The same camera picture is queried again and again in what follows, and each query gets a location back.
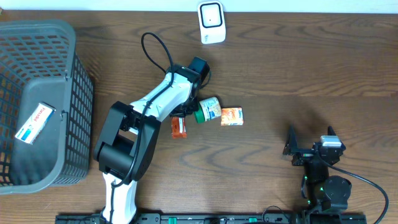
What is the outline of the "green lid white jar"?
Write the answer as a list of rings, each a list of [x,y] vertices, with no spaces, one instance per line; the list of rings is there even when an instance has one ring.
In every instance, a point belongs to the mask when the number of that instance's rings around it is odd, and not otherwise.
[[[197,123],[204,123],[221,117],[221,106],[217,97],[207,98],[198,102],[198,110],[194,112]]]

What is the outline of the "orange white snack packet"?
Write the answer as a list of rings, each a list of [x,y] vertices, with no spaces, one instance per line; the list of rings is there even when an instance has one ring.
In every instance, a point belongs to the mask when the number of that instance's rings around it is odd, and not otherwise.
[[[241,126],[244,124],[242,108],[223,108],[221,110],[222,126]]]

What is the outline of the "orange snack bar wrapper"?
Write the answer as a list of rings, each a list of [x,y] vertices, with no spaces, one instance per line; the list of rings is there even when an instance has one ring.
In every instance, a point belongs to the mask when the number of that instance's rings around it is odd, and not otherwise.
[[[182,139],[187,137],[185,118],[172,117],[172,138]]]

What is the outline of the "white Panadol medicine box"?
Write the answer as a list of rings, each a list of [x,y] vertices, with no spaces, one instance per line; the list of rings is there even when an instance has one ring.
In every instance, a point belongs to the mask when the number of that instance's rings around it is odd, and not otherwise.
[[[54,112],[56,112],[54,107],[46,103],[39,103],[14,137],[26,144],[33,145]]]

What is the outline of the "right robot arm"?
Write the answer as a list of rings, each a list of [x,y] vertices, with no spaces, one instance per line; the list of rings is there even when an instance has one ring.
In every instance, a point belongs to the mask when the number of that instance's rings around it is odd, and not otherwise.
[[[298,212],[292,223],[343,223],[342,213],[348,208],[351,182],[338,175],[330,175],[329,167],[340,161],[345,145],[331,126],[311,148],[299,147],[293,127],[289,128],[284,155],[292,156],[293,166],[302,166],[301,194],[308,200],[308,208]]]

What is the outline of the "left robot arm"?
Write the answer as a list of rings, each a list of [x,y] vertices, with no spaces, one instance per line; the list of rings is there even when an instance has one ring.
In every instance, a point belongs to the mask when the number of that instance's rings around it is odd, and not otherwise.
[[[137,183],[152,161],[162,122],[198,111],[197,94],[209,71],[206,60],[194,57],[187,67],[170,66],[164,80],[140,100],[110,107],[93,155],[106,182],[100,223],[132,221]]]

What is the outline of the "white barcode scanner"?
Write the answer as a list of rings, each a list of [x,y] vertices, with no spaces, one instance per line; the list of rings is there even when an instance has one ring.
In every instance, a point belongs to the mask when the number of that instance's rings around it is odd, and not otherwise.
[[[226,38],[223,5],[219,1],[199,3],[197,7],[202,44],[216,44]]]

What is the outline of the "grey plastic basket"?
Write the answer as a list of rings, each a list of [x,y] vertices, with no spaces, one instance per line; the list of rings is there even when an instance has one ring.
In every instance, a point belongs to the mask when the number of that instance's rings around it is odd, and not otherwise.
[[[73,185],[90,166],[94,84],[60,20],[1,23],[1,193]]]

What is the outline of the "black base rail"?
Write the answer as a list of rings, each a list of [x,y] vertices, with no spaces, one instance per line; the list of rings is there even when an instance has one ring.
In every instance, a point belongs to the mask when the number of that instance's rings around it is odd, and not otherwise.
[[[265,215],[176,215],[159,213],[137,214],[131,221],[136,224],[242,224],[242,223],[303,223],[289,214],[267,213]],[[366,224],[364,215],[314,215],[311,223]],[[101,224],[106,223],[99,214],[57,215],[55,224]]]

